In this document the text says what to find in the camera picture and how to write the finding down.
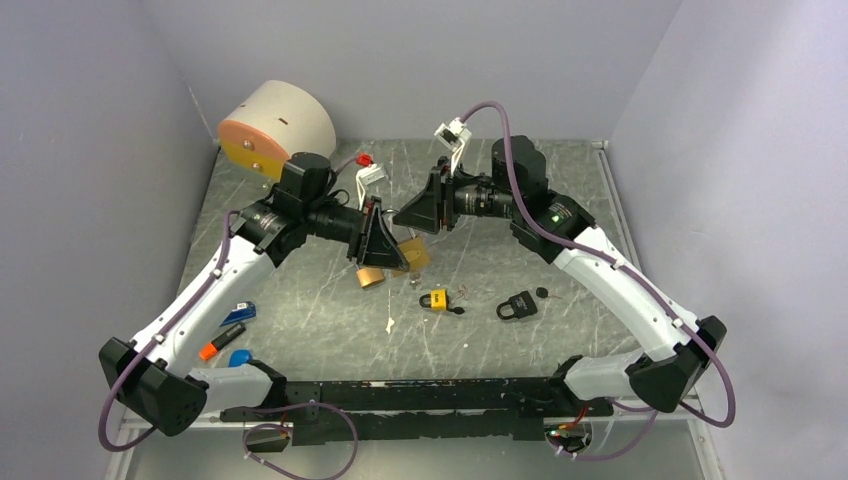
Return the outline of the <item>large brass padlock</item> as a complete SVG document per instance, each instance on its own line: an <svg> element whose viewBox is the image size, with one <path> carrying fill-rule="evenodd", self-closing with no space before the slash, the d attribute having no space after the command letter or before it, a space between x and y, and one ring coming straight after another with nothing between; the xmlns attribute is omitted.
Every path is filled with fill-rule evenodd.
<svg viewBox="0 0 848 480"><path fill-rule="evenodd" d="M407 231L409 233L409 238L400 241L398 243L398 247L408 263L408 270L393 270L393 277L419 271L428 266L431 262L424 238L411 228L408 228Z"/></svg>

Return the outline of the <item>silver keys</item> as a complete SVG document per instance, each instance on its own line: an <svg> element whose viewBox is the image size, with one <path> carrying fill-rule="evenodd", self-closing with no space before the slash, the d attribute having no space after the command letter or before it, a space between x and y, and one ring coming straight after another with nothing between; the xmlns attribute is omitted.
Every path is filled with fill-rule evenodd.
<svg viewBox="0 0 848 480"><path fill-rule="evenodd" d="M411 235L401 245L404 256L409 264L407 272L411 284L417 284L421 277L421 270L428 264L429 256L423 237Z"/></svg>

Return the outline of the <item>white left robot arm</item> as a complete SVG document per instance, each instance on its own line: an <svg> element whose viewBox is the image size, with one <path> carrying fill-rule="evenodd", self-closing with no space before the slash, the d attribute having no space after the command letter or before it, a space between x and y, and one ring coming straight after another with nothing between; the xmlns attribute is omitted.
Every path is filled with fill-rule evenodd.
<svg viewBox="0 0 848 480"><path fill-rule="evenodd" d="M185 290L130 340L109 339L98 357L110 385L101 418L120 402L155 430L175 436L208 411L246 407L262 420L287 402L285 376L250 360L199 368L199 354L243 294L269 277L311 236L336 241L359 266L406 271L409 263L383 218L381 201L360 208L333 194L330 161L299 152L267 196L224 217L219 247Z"/></svg>

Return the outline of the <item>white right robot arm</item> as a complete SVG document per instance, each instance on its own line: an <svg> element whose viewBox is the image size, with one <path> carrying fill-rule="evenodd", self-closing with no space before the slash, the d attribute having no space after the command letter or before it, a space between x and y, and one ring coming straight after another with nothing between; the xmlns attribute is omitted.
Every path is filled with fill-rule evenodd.
<svg viewBox="0 0 848 480"><path fill-rule="evenodd" d="M648 282L584 207L550 189L546 158L526 136L496 141L491 169L471 175L441 157L394 223L437 234L462 215L507 219L520 245L581 283L627 327L636 350L575 356L558 368L549 397L559 413L572 415L588 400L609 397L636 397L664 413L682 406L711 363L701 347L720 346L723 322L698 317Z"/></svg>

